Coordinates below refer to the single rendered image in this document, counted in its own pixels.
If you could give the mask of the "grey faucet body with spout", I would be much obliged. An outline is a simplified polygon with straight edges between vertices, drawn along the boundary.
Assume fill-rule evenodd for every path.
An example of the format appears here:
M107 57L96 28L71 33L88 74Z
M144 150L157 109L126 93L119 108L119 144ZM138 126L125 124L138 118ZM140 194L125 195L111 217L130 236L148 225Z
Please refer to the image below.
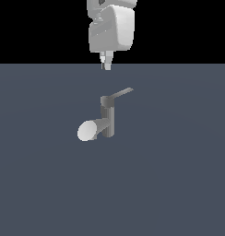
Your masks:
M95 140L99 133L104 137L114 136L114 107L101 106L101 118L85 121L77 129L77 137L81 141Z

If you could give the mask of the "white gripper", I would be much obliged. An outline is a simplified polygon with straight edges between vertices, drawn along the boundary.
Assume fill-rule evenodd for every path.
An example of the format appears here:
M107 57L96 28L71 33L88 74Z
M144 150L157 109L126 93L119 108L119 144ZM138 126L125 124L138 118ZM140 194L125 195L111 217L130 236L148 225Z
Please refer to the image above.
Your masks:
M102 70L110 70L113 52L127 51L133 44L135 11L108 5L100 14L101 21L95 20L89 25L89 50L100 53Z

